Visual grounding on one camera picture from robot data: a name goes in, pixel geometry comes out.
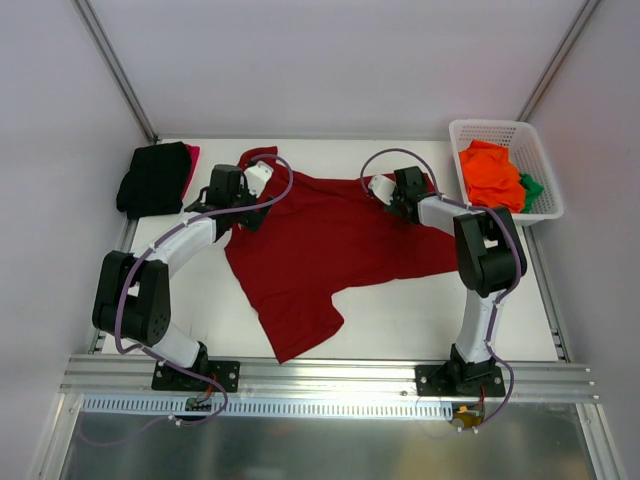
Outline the dark red t shirt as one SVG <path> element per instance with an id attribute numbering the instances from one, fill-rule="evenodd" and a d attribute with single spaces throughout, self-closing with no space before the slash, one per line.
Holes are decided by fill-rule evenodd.
<path id="1" fill-rule="evenodd" d="M 357 180 L 288 173 L 277 153 L 271 146 L 241 155 L 242 168 L 256 156 L 273 167 L 265 196 L 286 196 L 258 231 L 234 227 L 225 254 L 279 362 L 339 331 L 335 293 L 457 271 L 452 236 L 384 212 Z"/>

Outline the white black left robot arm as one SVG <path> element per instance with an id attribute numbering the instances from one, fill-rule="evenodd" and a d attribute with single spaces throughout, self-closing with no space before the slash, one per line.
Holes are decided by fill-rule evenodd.
<path id="1" fill-rule="evenodd" d="M 200 251 L 236 225 L 257 230 L 271 206 L 255 206 L 274 168 L 257 161 L 243 169 L 221 164 L 209 185 L 188 205 L 178 223 L 133 253 L 114 250 L 102 263 L 93 326 L 128 340 L 175 364 L 174 378 L 188 390 L 208 381 L 205 346 L 171 320 L 170 280 Z"/>

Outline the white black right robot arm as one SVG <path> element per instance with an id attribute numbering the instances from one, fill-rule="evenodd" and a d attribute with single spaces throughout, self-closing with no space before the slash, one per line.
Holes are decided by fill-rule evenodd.
<path id="1" fill-rule="evenodd" d="M 454 237 L 467 297 L 461 330 L 439 376 L 455 393 L 470 395 L 495 367 L 492 345 L 502 304 L 527 269 L 512 213 L 506 207 L 472 206 L 430 192 L 417 167 L 396 170 L 394 175 L 376 175 L 369 181 L 370 193 L 385 209 Z"/>

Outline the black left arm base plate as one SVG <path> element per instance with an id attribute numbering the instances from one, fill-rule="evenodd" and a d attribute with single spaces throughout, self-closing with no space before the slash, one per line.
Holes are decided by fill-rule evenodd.
<path id="1" fill-rule="evenodd" d="M 240 379 L 240 367 L 241 364 L 237 361 L 203 360 L 190 371 L 213 379 L 227 393 L 236 393 Z M 204 392 L 209 387 L 212 387 L 214 392 L 217 391 L 217 388 L 209 382 L 196 379 L 167 365 L 155 365 L 151 382 L 151 389 L 154 391 Z"/>

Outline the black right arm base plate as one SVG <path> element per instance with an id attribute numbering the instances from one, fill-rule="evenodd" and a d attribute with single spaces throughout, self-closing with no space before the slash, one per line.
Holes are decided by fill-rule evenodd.
<path id="1" fill-rule="evenodd" d="M 418 365 L 414 369 L 420 397 L 503 398 L 506 395 L 502 371 L 494 366 L 486 375 L 461 379 L 449 373 L 445 365 Z"/>

